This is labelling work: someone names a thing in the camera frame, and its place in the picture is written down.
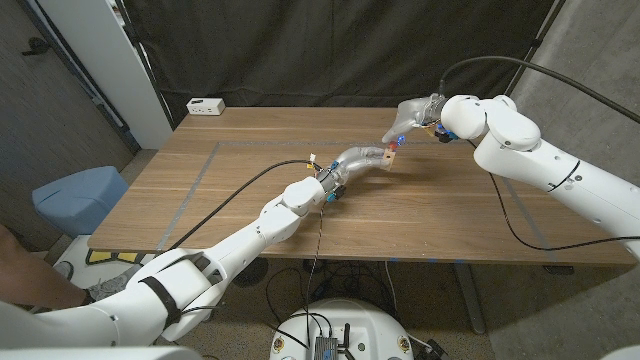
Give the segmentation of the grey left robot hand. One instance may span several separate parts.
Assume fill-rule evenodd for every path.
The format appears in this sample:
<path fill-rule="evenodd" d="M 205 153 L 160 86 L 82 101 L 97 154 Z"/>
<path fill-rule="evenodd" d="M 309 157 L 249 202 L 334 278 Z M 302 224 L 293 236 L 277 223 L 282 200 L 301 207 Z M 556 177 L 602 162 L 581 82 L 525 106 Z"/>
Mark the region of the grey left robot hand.
<path fill-rule="evenodd" d="M 394 160 L 391 151 L 379 147 L 352 147 L 341 153 L 317 179 L 324 191 L 329 193 L 345 185 L 369 168 L 389 170 Z"/>

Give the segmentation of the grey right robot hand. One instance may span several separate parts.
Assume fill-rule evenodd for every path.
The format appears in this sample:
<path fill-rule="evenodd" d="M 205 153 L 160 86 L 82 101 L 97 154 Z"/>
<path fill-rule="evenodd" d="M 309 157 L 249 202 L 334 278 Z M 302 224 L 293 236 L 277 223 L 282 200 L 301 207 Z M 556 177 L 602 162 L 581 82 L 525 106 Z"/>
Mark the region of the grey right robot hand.
<path fill-rule="evenodd" d="M 396 141 L 401 135 L 418 127 L 428 127 L 441 119 L 442 108 L 447 98 L 440 94 L 405 100 L 397 106 L 396 117 L 391 128 L 383 135 L 382 142 Z"/>

